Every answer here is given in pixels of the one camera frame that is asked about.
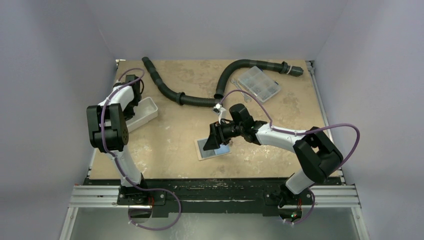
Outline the beige card holder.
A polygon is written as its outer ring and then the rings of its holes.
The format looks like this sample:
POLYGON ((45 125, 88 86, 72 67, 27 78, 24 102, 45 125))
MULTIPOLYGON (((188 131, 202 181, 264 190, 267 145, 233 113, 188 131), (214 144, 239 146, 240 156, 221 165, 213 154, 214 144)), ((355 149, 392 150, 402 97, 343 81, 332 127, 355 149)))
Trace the beige card holder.
POLYGON ((215 158, 218 156, 223 156, 231 153, 229 145, 220 145, 218 149, 204 150, 203 147, 207 142, 207 138, 200 138, 194 141, 194 146, 199 161, 204 161, 207 159, 215 158))

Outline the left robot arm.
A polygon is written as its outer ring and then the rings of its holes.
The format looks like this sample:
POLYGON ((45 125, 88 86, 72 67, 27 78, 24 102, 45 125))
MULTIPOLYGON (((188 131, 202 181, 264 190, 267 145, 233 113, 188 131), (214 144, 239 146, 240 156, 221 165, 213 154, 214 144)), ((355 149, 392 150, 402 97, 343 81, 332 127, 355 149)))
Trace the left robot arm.
POLYGON ((134 107, 141 101, 144 83, 131 74, 117 82, 112 93, 97 105, 86 108, 89 141, 93 148, 108 155, 120 174, 120 185, 131 188, 129 197, 138 205, 146 203, 149 191, 143 174, 131 157, 126 121, 135 116, 134 107))

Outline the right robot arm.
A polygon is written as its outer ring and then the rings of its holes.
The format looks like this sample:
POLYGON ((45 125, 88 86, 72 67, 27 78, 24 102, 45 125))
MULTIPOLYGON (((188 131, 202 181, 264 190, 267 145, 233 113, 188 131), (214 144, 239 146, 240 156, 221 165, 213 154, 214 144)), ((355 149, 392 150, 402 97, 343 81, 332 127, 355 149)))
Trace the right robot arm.
POLYGON ((255 120, 241 103, 229 109, 231 120, 220 119, 209 125, 204 151, 228 145, 232 138, 243 137, 248 143, 273 146, 293 152, 301 169, 283 184, 280 196, 288 204, 300 198, 301 192, 313 184, 322 184, 342 163, 343 155, 328 136, 313 127, 295 132, 255 120))

